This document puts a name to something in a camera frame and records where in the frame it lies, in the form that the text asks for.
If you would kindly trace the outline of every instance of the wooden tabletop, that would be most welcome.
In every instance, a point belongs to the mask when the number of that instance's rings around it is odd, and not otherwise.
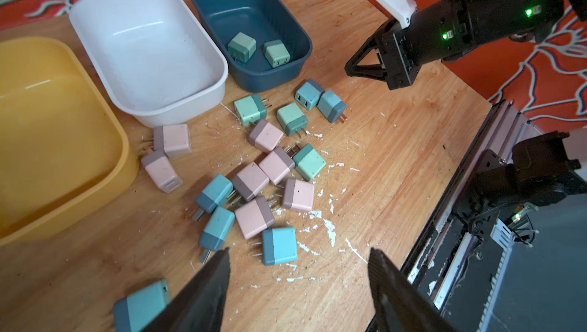
[[[374,314],[370,247],[401,266],[489,103],[439,62],[425,65],[414,86],[395,91],[347,77],[345,63],[385,17],[367,1],[282,1],[312,38],[313,53],[297,79],[262,94],[273,104],[269,122],[278,125],[276,110],[306,79],[334,90],[348,105],[348,121],[330,124],[313,109],[306,113],[310,134],[282,143],[310,143],[326,159],[314,201],[322,216],[276,211],[276,226],[297,230],[299,258],[269,267],[258,255],[260,238],[245,240],[235,224],[226,243],[231,283],[223,330],[363,331]],[[69,45],[107,98],[67,16],[4,30],[0,40],[24,35]],[[224,105],[233,109],[246,95],[229,77]],[[109,104],[140,153],[151,130]],[[157,279],[168,281],[172,297],[180,292],[201,268],[207,215],[191,220],[195,197],[217,174],[231,178],[265,155],[222,105],[188,126],[194,152],[172,159],[184,181],[172,194],[142,169],[121,196],[68,230],[0,248],[0,330],[113,331],[114,302],[129,292]]]

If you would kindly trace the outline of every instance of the dark blue plastic bin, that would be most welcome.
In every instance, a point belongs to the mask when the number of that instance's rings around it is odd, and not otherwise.
[[[259,93],[295,79],[312,54],[312,40],[281,0],[191,1],[203,27],[224,53],[229,71],[245,90]],[[228,42],[239,31],[257,41],[257,50],[247,63],[228,54]],[[276,39],[282,40],[291,59],[271,68],[263,55],[263,44]]]

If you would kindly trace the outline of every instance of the orange patterned backdrop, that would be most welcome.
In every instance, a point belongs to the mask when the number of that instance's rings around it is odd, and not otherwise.
[[[76,1],[0,0],[0,28],[62,15]],[[415,1],[422,9],[438,0]],[[542,43],[500,40],[447,66],[489,101],[514,101],[547,132],[587,127],[586,26],[568,6]]]

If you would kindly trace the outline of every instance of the yellow plastic bin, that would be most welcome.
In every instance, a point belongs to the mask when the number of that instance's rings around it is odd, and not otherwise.
[[[138,159],[62,42],[0,42],[0,246],[42,239],[110,202]]]

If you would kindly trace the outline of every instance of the plastic container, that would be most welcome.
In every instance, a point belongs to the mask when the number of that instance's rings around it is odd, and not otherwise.
[[[147,127],[223,99],[226,59],[183,0],[81,0],[69,20],[114,105]]]
[[[281,0],[191,0],[202,25],[228,60],[234,79],[253,93],[267,91],[295,79],[312,54],[312,40]],[[257,41],[247,63],[234,60],[228,42],[241,31]],[[265,42],[281,39],[290,52],[288,64],[271,68],[263,55]]]
[[[53,235],[122,193],[138,160],[71,49],[0,42],[0,245]]]

